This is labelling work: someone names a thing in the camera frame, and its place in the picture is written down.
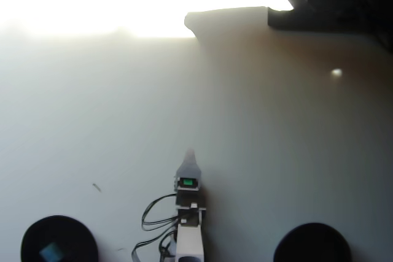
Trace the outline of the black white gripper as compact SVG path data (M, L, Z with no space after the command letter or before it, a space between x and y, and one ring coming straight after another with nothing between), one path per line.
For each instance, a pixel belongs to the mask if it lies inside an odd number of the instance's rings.
M186 152L175 177L176 207L206 207L206 197L200 180L201 169L197 165L194 149Z

